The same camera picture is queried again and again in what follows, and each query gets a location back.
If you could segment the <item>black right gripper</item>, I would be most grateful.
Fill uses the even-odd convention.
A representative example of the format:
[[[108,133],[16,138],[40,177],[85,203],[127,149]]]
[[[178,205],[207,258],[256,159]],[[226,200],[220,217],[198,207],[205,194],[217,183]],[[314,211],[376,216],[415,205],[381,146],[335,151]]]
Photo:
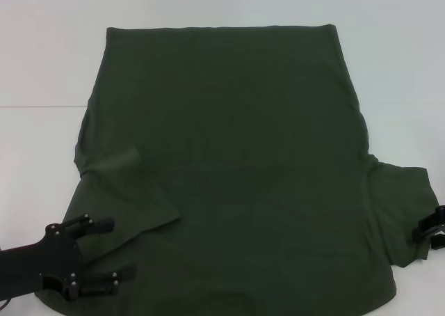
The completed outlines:
[[[425,218],[412,231],[412,241],[422,242],[430,238],[432,250],[445,248],[445,206],[435,208],[435,218]]]

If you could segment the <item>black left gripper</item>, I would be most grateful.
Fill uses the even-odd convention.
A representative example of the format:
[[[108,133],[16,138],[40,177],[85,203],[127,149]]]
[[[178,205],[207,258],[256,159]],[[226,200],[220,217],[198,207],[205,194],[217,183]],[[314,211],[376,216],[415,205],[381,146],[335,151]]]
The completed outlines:
[[[44,237],[28,246],[0,251],[0,301],[53,290],[68,301],[79,296],[113,296],[123,282],[136,277],[137,265],[87,275],[76,240],[113,232],[115,220],[94,220],[89,214],[45,228]]]

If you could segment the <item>dark green t-shirt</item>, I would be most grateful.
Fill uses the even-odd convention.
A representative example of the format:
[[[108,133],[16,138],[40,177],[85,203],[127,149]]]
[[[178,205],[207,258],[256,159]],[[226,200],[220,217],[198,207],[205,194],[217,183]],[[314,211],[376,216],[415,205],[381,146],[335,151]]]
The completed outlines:
[[[116,29],[75,148],[66,218],[114,297],[37,297],[64,316],[364,316],[425,260],[424,168],[378,161],[332,25]]]

